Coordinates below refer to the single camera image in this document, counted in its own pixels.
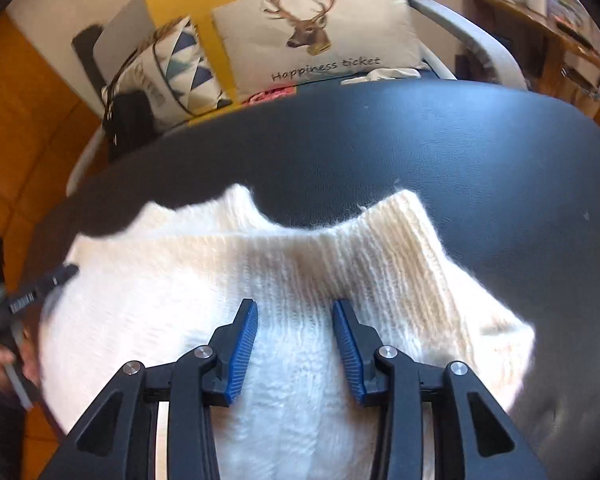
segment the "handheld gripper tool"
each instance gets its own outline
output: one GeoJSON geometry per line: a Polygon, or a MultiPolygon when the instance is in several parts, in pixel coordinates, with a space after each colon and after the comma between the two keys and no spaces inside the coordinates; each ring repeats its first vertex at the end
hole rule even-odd
{"type": "Polygon", "coordinates": [[[3,265],[4,251],[2,238],[0,238],[0,345],[11,350],[16,357],[14,364],[5,365],[4,369],[22,407],[30,410],[40,399],[40,391],[22,371],[24,363],[19,348],[24,338],[22,317],[28,308],[37,302],[43,303],[56,287],[72,279],[78,273],[78,267],[60,265],[33,284],[24,286],[18,293],[7,295],[3,265]]]}
{"type": "Polygon", "coordinates": [[[420,364],[360,324],[348,300],[333,304],[333,330],[353,396],[379,406],[371,480],[422,478],[422,403],[433,411],[436,480],[546,480],[507,413],[461,361],[420,364]]]}
{"type": "Polygon", "coordinates": [[[158,403],[169,402],[170,480],[218,480],[210,406],[240,394],[258,330],[258,306],[242,300],[234,322],[174,363],[129,361],[67,435],[39,480],[154,480],[158,403]]]}

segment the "deer illustration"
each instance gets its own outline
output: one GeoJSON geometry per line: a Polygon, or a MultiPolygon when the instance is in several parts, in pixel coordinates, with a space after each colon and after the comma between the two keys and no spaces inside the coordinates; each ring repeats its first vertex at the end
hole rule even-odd
{"type": "Polygon", "coordinates": [[[326,0],[326,4],[318,0],[313,1],[320,6],[320,10],[310,20],[301,20],[294,16],[282,6],[282,0],[265,0],[266,4],[273,6],[273,10],[267,7],[262,10],[267,14],[273,14],[270,16],[271,20],[287,20],[295,29],[291,38],[286,42],[286,46],[297,48],[308,45],[307,52],[311,56],[317,56],[331,47],[324,27],[327,25],[327,12],[331,10],[336,0],[326,0]]]}

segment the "black bag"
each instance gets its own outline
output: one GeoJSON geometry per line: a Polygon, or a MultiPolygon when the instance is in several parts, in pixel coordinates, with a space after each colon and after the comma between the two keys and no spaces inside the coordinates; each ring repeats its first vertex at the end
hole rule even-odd
{"type": "Polygon", "coordinates": [[[105,111],[102,127],[109,145],[110,162],[160,137],[154,128],[149,99],[141,90],[116,95],[107,108],[110,109],[105,111]]]}

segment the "geometric pattern pillow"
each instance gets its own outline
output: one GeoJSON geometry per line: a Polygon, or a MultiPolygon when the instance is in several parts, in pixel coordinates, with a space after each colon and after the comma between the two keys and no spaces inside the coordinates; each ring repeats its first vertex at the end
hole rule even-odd
{"type": "Polygon", "coordinates": [[[143,90],[161,132],[231,104],[190,18],[177,20],[154,36],[120,74],[115,94],[143,90]]]}

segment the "black tabletop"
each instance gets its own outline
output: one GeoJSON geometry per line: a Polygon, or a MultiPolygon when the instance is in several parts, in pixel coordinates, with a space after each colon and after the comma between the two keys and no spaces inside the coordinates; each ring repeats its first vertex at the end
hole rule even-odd
{"type": "Polygon", "coordinates": [[[237,182],[275,222],[350,218],[416,191],[446,250],[537,330],[512,416],[560,480],[600,474],[600,129],[563,102],[499,86],[315,85],[161,139],[86,183],[37,227],[26,276],[75,234],[125,227],[237,182]]]}

